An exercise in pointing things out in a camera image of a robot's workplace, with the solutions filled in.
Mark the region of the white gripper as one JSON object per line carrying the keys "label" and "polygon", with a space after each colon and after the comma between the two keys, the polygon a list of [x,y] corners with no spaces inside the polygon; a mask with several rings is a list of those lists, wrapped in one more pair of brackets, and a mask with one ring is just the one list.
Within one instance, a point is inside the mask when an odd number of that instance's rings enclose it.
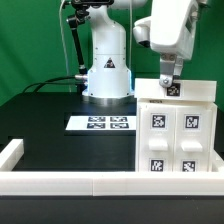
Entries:
{"label": "white gripper", "polygon": [[196,0],[152,2],[150,44],[153,51],[163,53],[159,84],[164,88],[172,85],[174,75],[181,75],[183,59],[192,57],[196,33],[196,20],[192,15],[197,11]]}

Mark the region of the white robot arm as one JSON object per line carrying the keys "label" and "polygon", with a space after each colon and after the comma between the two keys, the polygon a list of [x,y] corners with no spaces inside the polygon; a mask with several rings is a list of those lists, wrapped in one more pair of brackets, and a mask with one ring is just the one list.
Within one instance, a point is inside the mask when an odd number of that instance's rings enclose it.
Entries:
{"label": "white robot arm", "polygon": [[137,20],[131,31],[140,45],[160,54],[159,84],[166,88],[180,76],[192,58],[196,26],[209,0],[111,0],[93,2],[90,16],[93,64],[82,92],[85,100],[119,104],[133,97],[132,74],[126,65],[126,31],[108,16],[108,10],[132,10],[152,2],[151,15]]}

